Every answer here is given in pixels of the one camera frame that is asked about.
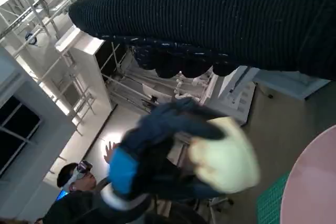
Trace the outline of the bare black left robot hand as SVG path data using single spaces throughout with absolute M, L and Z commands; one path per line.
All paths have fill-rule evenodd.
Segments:
M 184 176 L 167 155 L 178 132 L 220 140 L 224 132 L 211 125 L 209 120 L 222 116 L 191 98 L 157 106 L 126 133 L 113 151 L 109 170 L 113 190 L 126 200 L 145 193 L 168 200 L 220 196 L 195 175 Z

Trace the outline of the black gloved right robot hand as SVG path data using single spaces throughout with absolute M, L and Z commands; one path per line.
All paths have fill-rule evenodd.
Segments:
M 335 80 L 335 0 L 78 0 L 69 17 L 161 78 L 248 66 Z

